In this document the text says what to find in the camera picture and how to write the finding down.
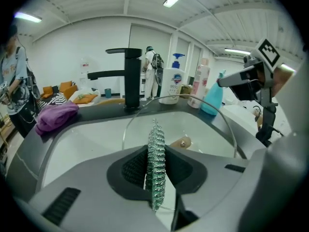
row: gray countertop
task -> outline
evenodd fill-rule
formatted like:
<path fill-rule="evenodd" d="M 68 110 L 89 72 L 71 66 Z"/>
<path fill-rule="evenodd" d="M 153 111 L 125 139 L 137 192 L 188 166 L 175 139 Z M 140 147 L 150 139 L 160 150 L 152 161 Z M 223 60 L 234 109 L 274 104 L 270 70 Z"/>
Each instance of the gray countertop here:
<path fill-rule="evenodd" d="M 159 102 L 153 102 L 147 108 L 143 109 L 141 115 L 166 111 L 183 111 L 191 113 L 203 120 L 232 143 L 228 126 L 220 115 L 213 117 L 199 109 L 191 108 L 187 105 L 187 99 L 180 98 L 179 102 L 175 105 L 164 105 Z M 19 198 L 28 202 L 30 198 L 40 190 L 42 176 L 45 172 L 46 164 L 50 157 L 53 145 L 68 126 L 77 123 L 89 123 L 89 121 L 95 120 L 134 116 L 136 113 L 137 111 L 124 110 L 122 104 L 89 106 L 80 108 L 78 114 L 71 118 L 64 126 L 42 137 L 37 135 L 35 130 L 32 130 L 24 139 L 14 156 L 6 177 L 7 183 L 12 192 Z M 265 148 L 260 141 L 242 126 L 229 118 L 227 118 L 227 120 L 235 135 L 238 144 L 238 153 L 243 158 L 250 158 L 255 150 Z"/>

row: person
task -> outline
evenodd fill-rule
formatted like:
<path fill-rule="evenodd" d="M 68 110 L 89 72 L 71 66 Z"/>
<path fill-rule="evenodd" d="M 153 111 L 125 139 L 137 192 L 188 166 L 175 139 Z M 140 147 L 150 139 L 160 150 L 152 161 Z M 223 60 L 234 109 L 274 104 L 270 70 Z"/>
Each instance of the person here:
<path fill-rule="evenodd" d="M 26 85 L 26 52 L 23 47 L 19 47 L 17 51 L 17 26 L 10 26 L 8 38 L 9 40 L 4 47 L 5 55 L 0 64 L 0 84 L 7 82 L 9 90 L 1 102 L 7 106 L 12 123 L 21 136 L 25 138 L 36 124 L 34 105 L 31 102 L 30 92 Z"/>
<path fill-rule="evenodd" d="M 274 70 L 273 86 L 272 86 L 272 97 L 275 97 L 280 89 L 286 84 L 286 82 L 293 76 L 294 72 L 288 70 L 282 66 L 278 66 Z M 257 71 L 257 78 L 263 84 L 265 82 L 265 75 L 262 71 Z"/>
<path fill-rule="evenodd" d="M 145 78 L 145 98 L 153 100 L 157 96 L 158 83 L 155 77 L 155 69 L 152 67 L 153 58 L 156 52 L 152 46 L 146 48 L 145 65 L 146 70 Z"/>

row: pink bottle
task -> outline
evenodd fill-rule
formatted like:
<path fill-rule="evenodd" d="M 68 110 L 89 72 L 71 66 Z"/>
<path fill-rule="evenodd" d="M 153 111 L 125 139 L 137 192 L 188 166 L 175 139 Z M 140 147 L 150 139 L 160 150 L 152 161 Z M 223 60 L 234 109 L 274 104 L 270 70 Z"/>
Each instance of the pink bottle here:
<path fill-rule="evenodd" d="M 210 72 L 210 68 L 208 67 L 208 65 L 209 59 L 202 58 L 201 64 L 197 67 L 197 71 L 194 77 L 191 95 L 194 95 L 200 99 L 203 99 L 205 96 L 206 84 Z M 188 105 L 192 106 L 193 108 L 199 108 L 201 106 L 201 103 L 201 101 L 189 97 Z"/>

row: white wall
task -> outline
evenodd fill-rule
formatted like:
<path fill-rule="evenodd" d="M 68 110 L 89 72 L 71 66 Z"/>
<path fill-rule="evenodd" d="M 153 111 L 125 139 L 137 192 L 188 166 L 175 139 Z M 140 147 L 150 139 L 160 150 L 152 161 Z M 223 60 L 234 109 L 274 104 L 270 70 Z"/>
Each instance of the white wall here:
<path fill-rule="evenodd" d="M 57 29 L 27 47 L 29 63 L 40 87 L 69 80 L 79 85 L 82 58 L 89 60 L 91 72 L 123 70 L 124 54 L 107 54 L 106 49 L 128 47 L 131 24 L 124 18 L 91 19 Z M 91 81 L 104 94 L 120 92 L 121 77 Z"/>
<path fill-rule="evenodd" d="M 210 64 L 210 69 L 211 71 L 209 73 L 206 88 L 211 88 L 212 85 L 217 81 L 219 72 L 226 70 L 225 75 L 230 75 L 242 70 L 243 65 L 231 61 L 216 60 L 213 58 Z M 230 88 L 224 88 L 223 98 L 229 100 L 237 99 Z"/>
<path fill-rule="evenodd" d="M 188 59 L 189 44 L 190 43 L 188 41 L 185 41 L 182 38 L 178 38 L 176 53 L 184 54 L 183 57 L 180 57 L 178 59 L 178 62 L 180 64 L 180 69 L 183 70 L 183 71 L 185 71 L 185 65 L 186 65 L 187 59 Z"/>
<path fill-rule="evenodd" d="M 152 46 L 156 53 L 160 54 L 164 63 L 168 61 L 170 34 L 159 30 L 132 25 L 130 32 L 130 48 L 142 49 L 142 65 L 145 63 L 145 52 L 148 46 Z"/>
<path fill-rule="evenodd" d="M 197 67 L 200 64 L 201 59 L 201 51 L 202 49 L 198 46 L 193 47 L 192 59 L 190 64 L 190 69 L 188 75 L 191 77 L 195 77 L 195 72 L 197 71 Z"/>

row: blue pump head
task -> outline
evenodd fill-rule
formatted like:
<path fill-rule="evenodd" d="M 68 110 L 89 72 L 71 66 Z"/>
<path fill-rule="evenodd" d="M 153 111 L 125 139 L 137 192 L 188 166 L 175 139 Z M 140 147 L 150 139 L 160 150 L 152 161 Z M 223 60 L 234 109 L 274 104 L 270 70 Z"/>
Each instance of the blue pump head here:
<path fill-rule="evenodd" d="M 183 57 L 184 54 L 181 54 L 181 53 L 174 53 L 173 56 L 176 57 L 176 59 L 180 58 L 180 57 Z M 173 64 L 172 64 L 172 68 L 177 68 L 179 69 L 180 67 L 180 63 L 178 61 L 174 61 Z"/>
<path fill-rule="evenodd" d="M 226 71 L 226 70 L 223 70 L 223 71 L 221 71 L 221 72 L 219 73 L 219 79 L 222 78 L 222 77 L 224 76 L 225 71 Z"/>

